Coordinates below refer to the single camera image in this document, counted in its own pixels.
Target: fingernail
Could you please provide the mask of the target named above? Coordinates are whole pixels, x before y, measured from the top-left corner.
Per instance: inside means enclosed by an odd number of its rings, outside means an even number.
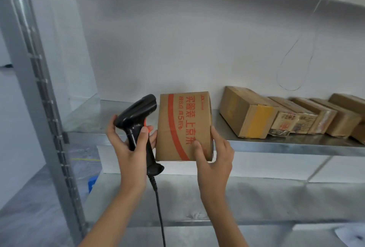
[[[141,133],[148,133],[148,128],[146,126],[143,126],[140,131]]]

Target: person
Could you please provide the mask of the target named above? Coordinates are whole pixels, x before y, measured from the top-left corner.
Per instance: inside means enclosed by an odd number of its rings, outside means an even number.
[[[128,148],[128,143],[121,141],[115,132],[113,121],[116,117],[115,115],[111,118],[106,132],[118,158],[121,186],[116,197],[79,247],[117,246],[146,188],[146,144],[149,137],[148,131],[153,130],[153,126],[142,128],[136,148],[132,152]],[[211,134],[217,150],[215,162],[208,163],[200,143],[197,140],[193,143],[200,197],[214,227],[219,246],[248,247],[225,199],[234,150],[230,143],[218,134],[214,126],[211,126]],[[150,136],[150,142],[152,148],[155,148],[157,130]]]

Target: gray floor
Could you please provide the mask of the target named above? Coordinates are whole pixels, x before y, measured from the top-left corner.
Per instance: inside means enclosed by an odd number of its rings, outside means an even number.
[[[80,197],[88,196],[88,180],[102,169],[96,147],[73,146],[69,150]],[[0,210],[0,246],[72,247],[73,243],[61,211],[49,171],[43,167]]]

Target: barcode scanner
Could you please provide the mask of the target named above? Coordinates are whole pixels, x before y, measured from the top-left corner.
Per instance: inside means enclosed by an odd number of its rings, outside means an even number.
[[[124,112],[122,112],[116,120],[114,120],[114,125],[119,129],[122,129],[127,134],[127,139],[129,141],[129,149],[134,151],[137,145],[137,139],[140,130],[143,126],[146,126],[146,118],[152,112],[157,109],[156,97],[153,94],[146,95],[142,97],[139,101],[132,104]],[[159,205],[157,184],[154,176],[159,175],[163,170],[164,166],[156,162],[155,156],[153,156],[152,146],[150,139],[147,141],[146,145],[146,162],[147,162],[147,176],[150,179],[153,190],[156,194],[158,216],[161,223],[162,230],[162,240],[164,247],[165,233],[163,231],[161,209]]]

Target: metal post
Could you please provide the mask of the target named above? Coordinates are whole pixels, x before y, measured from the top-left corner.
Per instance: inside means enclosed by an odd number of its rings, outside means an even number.
[[[0,28],[75,245],[86,222],[31,0],[0,0]]]

